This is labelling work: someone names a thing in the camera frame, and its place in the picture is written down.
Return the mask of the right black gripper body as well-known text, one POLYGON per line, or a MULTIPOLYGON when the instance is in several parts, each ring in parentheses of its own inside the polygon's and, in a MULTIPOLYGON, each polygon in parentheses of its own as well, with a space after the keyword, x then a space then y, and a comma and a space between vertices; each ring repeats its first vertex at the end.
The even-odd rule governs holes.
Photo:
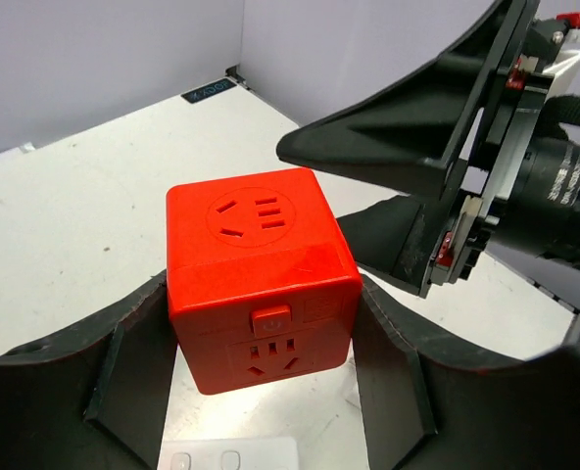
POLYGON ((552 80, 537 73, 523 90, 506 88, 539 6, 510 4, 501 28, 506 45, 470 154, 436 210, 428 289, 467 278, 491 242, 561 262, 577 255, 577 246, 562 240, 580 192, 580 148, 559 127, 572 117, 571 98, 567 91, 548 98, 552 80))

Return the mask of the white multicolour power strip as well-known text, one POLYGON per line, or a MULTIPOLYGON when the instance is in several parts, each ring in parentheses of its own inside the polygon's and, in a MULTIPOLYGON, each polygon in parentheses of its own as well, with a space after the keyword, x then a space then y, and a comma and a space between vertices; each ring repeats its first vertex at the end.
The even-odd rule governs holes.
POLYGON ((158 469, 287 469, 300 468, 291 437, 164 441, 158 469))

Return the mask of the red cube socket adapter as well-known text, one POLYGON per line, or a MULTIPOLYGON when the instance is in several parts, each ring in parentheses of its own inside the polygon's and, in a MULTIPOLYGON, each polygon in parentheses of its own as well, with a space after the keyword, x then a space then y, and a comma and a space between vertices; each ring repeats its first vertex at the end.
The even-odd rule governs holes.
POLYGON ((345 362, 363 282, 312 171, 174 186, 166 226, 169 320, 199 392, 345 362))

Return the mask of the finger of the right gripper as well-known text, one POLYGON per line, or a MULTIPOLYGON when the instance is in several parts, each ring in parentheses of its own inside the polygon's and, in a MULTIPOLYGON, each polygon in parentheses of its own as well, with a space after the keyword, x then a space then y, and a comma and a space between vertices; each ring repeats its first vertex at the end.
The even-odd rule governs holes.
POLYGON ((286 134, 283 162, 394 189, 441 196, 483 104, 507 36, 496 1, 435 59, 363 101, 286 134))
POLYGON ((395 196, 337 222, 359 267, 409 294, 425 294, 438 219, 434 205, 395 196))

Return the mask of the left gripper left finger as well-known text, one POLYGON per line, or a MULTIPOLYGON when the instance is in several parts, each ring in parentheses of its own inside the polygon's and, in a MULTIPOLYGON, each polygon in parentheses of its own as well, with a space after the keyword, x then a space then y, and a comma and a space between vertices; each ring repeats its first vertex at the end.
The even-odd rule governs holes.
POLYGON ((0 355, 0 469, 155 469, 176 338, 164 273, 0 355))

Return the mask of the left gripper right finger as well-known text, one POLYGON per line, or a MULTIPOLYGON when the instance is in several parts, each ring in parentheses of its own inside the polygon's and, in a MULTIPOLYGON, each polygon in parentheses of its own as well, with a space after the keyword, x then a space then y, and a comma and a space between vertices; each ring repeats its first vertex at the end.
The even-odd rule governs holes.
POLYGON ((518 360, 363 282, 353 333, 373 469, 580 469, 580 341, 518 360))

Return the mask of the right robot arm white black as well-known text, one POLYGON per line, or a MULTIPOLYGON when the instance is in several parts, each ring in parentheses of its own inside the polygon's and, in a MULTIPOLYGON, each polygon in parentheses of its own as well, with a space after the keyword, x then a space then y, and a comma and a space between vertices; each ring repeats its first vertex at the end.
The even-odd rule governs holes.
POLYGON ((580 271, 580 12, 497 1, 435 59, 285 135, 286 163, 393 189, 342 216, 363 269, 410 294, 469 276, 489 243, 580 271))

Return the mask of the right corner label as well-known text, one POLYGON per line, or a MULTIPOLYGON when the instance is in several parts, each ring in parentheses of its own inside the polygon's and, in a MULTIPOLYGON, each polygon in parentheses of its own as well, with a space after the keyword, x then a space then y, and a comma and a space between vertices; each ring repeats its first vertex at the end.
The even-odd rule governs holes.
POLYGON ((193 90, 189 90, 181 94, 180 97, 190 104, 196 104, 203 100, 215 97, 218 94, 228 91, 236 86, 237 83, 234 82, 231 78, 224 77, 193 90))

